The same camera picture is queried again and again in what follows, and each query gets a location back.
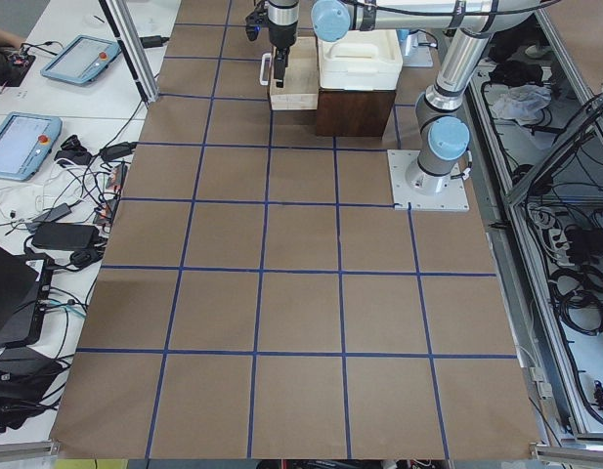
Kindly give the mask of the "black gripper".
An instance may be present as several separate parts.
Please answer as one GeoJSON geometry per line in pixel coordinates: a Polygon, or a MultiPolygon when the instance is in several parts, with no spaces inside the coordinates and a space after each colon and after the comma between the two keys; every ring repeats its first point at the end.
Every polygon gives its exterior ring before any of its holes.
{"type": "Polygon", "coordinates": [[[284,86],[290,48],[296,41],[299,19],[298,0],[269,0],[267,6],[269,38],[276,47],[273,56],[273,79],[277,88],[284,86]]]}

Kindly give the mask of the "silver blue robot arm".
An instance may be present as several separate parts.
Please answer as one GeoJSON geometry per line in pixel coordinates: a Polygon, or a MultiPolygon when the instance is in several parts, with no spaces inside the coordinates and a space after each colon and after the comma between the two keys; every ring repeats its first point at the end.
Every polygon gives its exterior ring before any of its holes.
{"type": "Polygon", "coordinates": [[[470,134],[455,112],[492,35],[509,29],[546,1],[317,1],[311,11],[313,29],[323,41],[335,42],[349,31],[383,29],[451,29],[454,37],[435,82],[416,104],[422,138],[406,180],[424,195],[442,192],[453,167],[465,154],[470,134]]]}

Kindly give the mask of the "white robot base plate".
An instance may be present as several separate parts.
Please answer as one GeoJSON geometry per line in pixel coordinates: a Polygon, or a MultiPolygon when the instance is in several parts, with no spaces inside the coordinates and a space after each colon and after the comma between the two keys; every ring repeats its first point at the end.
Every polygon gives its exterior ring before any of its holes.
{"type": "Polygon", "coordinates": [[[445,176],[430,176],[418,166],[418,150],[387,151],[393,208],[425,212],[467,212],[469,203],[456,162],[445,176]]]}

